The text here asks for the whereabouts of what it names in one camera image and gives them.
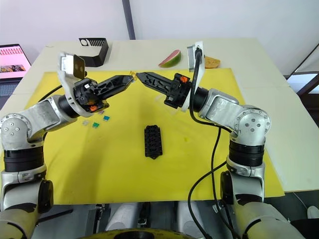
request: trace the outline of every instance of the green component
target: green component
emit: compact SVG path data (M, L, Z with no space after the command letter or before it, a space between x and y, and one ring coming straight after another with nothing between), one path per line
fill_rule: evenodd
M99 125L100 125L99 123L94 122L94 123L92 124L92 127L93 127L93 128L97 128Z
M176 65L181 60L180 50L173 51L165 60L159 63L159 67L168 68Z

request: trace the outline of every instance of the watermelon slice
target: watermelon slice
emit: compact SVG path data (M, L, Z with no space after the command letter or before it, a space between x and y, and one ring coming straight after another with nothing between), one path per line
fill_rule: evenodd
M159 67L162 67L162 68L172 67L176 65L178 62L180 62L180 59L181 59L180 50L175 50L165 60L159 63Z

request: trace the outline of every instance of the laptop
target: laptop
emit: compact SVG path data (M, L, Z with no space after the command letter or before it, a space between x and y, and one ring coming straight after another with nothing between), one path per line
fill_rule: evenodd
M0 109L30 67L19 44L0 45Z

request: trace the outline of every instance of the white table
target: white table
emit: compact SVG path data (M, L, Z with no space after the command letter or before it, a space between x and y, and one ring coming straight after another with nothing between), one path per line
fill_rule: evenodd
M158 63L173 50L182 51L181 62L171 69L187 69L186 47L200 39L134 40L109 42L105 64L86 71L159 70ZM0 113L22 111L44 72L57 70L60 51L94 56L98 47L79 42L45 46ZM284 191L319 189L319 129L274 63L254 38L204 39L204 53L231 68L247 104L268 112L272 128L266 148Z

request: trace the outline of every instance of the laptop screen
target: laptop screen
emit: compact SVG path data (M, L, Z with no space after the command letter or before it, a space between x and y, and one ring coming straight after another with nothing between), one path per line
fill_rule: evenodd
M12 80L12 78L21 79L30 67L19 44L0 46L0 81Z

